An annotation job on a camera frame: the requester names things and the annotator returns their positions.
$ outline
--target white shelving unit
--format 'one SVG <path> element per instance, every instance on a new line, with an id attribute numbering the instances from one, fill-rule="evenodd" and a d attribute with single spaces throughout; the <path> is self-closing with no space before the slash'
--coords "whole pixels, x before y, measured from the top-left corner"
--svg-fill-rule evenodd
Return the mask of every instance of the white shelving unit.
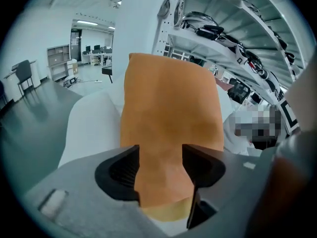
<path id="1" fill-rule="evenodd" d="M 169 43 L 174 50 L 221 65 L 270 104 L 276 104 L 278 101 L 266 81 L 253 73 L 247 63 L 239 64 L 231 50 L 189 30 L 173 27 L 177 2 L 178 0 L 170 0 L 170 10 L 167 17 L 161 21 L 153 54 L 164 55 L 165 45 Z M 224 28 L 225 34 L 241 41 L 247 49 L 256 54 L 264 68 L 272 71 L 282 85 L 288 86 L 293 82 L 290 63 L 278 39 L 241 0 L 184 0 L 184 13 L 190 11 L 210 15 Z"/>

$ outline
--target desk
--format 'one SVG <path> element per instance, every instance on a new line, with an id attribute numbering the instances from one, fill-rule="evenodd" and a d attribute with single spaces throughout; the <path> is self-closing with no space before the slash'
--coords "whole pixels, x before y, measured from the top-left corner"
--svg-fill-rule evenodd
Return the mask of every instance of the desk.
<path id="1" fill-rule="evenodd" d="M 32 71 L 32 81 L 34 84 L 34 88 L 36 88 L 41 84 L 39 73 L 38 73 L 37 61 L 36 60 L 31 61 L 30 66 Z M 16 76 L 15 72 L 16 70 L 11 71 L 7 76 L 5 76 L 3 84 L 4 84 L 5 95 L 7 97 L 7 100 L 10 101 L 13 99 L 14 102 L 17 102 L 23 97 L 24 92 L 22 91 L 22 94 L 20 93 L 19 86 L 18 86 L 19 79 Z M 29 85 L 30 87 L 32 86 L 32 82 L 30 80 L 29 80 Z M 22 89 L 25 90 L 28 88 L 28 83 L 25 81 L 21 84 L 21 86 L 22 86 Z"/>
<path id="2" fill-rule="evenodd" d="M 83 55 L 83 56 L 89 56 L 89 58 L 90 58 L 90 64 L 92 64 L 92 63 L 91 63 L 91 58 L 92 58 L 92 57 L 101 56 L 101 66 L 103 66 L 103 65 L 104 65 L 104 57 L 111 57 L 112 54 L 101 53 L 101 54 L 88 54 L 88 55 Z"/>

